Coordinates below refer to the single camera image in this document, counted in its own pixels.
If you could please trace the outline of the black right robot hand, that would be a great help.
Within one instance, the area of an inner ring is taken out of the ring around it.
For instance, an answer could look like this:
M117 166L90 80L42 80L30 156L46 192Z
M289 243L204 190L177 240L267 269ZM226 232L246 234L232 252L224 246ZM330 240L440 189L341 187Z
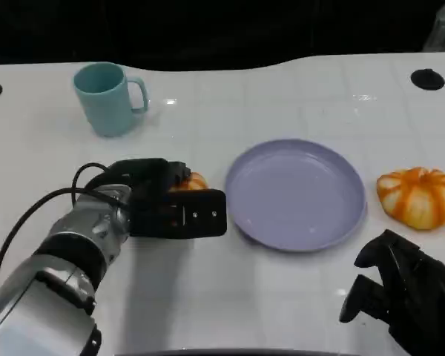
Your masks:
M360 274L344 300L339 321L361 312L388 325L410 355L445 355L445 265L391 230L369 241L355 260L377 267L381 283Z

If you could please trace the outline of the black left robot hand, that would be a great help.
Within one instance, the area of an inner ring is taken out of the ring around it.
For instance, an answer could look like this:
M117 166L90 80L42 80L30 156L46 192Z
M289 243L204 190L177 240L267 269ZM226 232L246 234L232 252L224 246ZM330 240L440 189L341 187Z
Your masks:
M191 174L190 168L179 161L163 158L125 159L115 162L105 171L112 182L121 182L132 191L167 192L181 185Z

